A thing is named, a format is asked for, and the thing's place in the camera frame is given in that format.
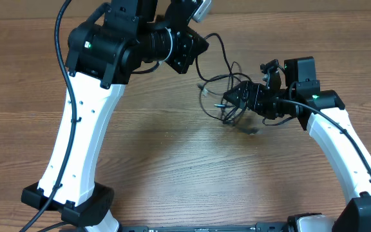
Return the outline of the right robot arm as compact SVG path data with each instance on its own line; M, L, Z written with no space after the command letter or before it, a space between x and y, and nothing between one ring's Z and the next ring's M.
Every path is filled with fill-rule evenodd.
M321 90L314 58L288 59L283 66L273 60L260 70L263 83L242 81L224 99L265 119L298 119L332 166L346 206L338 218L302 213L282 223L257 223L255 231L371 231L371 155L339 95Z

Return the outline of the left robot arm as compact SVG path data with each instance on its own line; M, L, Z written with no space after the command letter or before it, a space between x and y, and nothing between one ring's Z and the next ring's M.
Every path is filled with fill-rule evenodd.
M156 1L105 2L70 32L67 56L57 58L67 86L61 124L46 171L23 189L24 204L38 214L58 211L79 231L120 229L110 209L113 189L95 181L109 120L142 63L183 74L207 50L189 22L203 21L211 5L177 0L157 15Z

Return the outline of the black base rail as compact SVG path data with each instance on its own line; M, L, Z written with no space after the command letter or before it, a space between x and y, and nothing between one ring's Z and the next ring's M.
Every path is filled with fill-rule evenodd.
M258 222L255 225L243 226L174 226L147 227L122 226L121 232L326 232L332 231L334 221L330 218L303 218L296 223L288 222Z

